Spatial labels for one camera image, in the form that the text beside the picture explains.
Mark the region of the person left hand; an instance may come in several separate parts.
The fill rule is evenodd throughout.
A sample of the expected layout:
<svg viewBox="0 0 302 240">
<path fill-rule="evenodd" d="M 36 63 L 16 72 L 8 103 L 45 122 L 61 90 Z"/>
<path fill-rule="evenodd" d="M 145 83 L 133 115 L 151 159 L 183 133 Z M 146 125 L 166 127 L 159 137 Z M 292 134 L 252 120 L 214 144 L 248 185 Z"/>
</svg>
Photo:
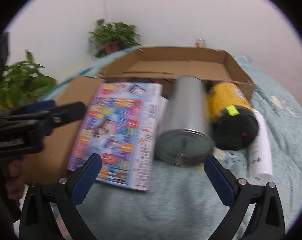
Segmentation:
<svg viewBox="0 0 302 240">
<path fill-rule="evenodd" d="M 20 200 L 24 195 L 25 157 L 21 156 L 8 165 L 9 179 L 6 181 L 8 198 Z"/>
</svg>

